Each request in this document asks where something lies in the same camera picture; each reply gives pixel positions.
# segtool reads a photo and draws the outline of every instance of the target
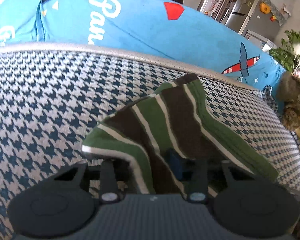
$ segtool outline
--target orange object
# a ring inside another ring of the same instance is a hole
[[[264,14],[267,14],[270,12],[269,5],[265,4],[264,2],[260,3],[260,11],[262,11]]]
[[[274,15],[271,16],[270,21],[274,22],[277,19]]]

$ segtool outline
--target potted plant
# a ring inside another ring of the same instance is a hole
[[[300,70],[300,32],[294,30],[285,31],[288,40],[281,39],[281,47],[271,49],[271,55],[279,62],[287,71],[293,73]]]

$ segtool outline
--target houndstooth fabric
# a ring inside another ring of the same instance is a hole
[[[277,114],[278,104],[271,95],[271,92],[272,92],[271,86],[265,86],[262,91],[261,90],[249,90],[249,89],[241,89],[241,90],[244,90],[252,95],[255,95],[255,96],[261,98],[268,106],[270,106],[272,111],[274,111]]]
[[[105,116],[184,74],[93,53],[0,54],[0,239],[13,234],[6,209],[16,194],[83,160],[81,141]],[[298,148],[271,109],[239,87],[201,81],[211,114],[268,158],[281,183],[300,190]],[[249,115],[253,109],[259,115]]]
[[[279,172],[277,181],[300,191],[300,152],[273,110],[235,86],[200,78],[207,92],[207,109],[239,134]]]
[[[299,152],[300,152],[300,138],[299,138],[299,136],[297,135],[297,133],[295,131],[291,131],[290,133],[293,136],[296,144],[298,145]]]

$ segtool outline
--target refrigerator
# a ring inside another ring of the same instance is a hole
[[[277,48],[277,46],[271,40],[251,30],[247,30],[247,33],[244,37],[260,48],[263,52],[269,52],[269,50]]]
[[[260,0],[237,0],[225,26],[242,36],[251,30],[273,41],[280,30],[279,22],[270,20],[271,13],[261,12],[260,3]]]

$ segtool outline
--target red shape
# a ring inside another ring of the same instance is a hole
[[[185,10],[181,4],[164,2],[164,7],[167,11],[168,20],[178,20],[183,11]]]
[[[232,72],[239,71],[239,70],[241,70],[241,63],[237,63],[237,64],[231,66],[231,68],[232,68]]]
[[[248,67],[251,67],[252,65],[254,65],[258,60],[260,59],[260,57],[252,57],[252,58],[249,58],[247,60],[247,66]]]

